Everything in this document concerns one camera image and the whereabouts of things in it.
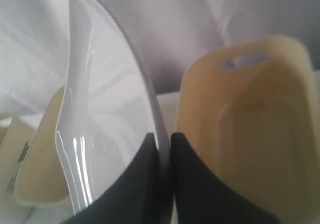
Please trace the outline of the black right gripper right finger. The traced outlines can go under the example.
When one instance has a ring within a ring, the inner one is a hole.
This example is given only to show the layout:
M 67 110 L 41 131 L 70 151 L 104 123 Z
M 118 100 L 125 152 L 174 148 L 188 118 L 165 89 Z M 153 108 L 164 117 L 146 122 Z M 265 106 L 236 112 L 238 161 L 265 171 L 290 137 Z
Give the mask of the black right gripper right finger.
M 180 224 L 279 224 L 273 214 L 233 191 L 196 154 L 186 136 L 171 136 L 171 162 Z

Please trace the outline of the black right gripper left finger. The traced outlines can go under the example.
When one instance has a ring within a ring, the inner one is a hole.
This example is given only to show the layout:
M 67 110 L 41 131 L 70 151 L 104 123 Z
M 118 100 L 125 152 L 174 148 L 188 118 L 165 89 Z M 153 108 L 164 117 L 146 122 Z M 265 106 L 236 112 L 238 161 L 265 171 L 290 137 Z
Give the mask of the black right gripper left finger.
M 153 133 L 147 133 L 116 182 L 67 224 L 169 224 L 173 212 L 171 164 L 161 166 Z

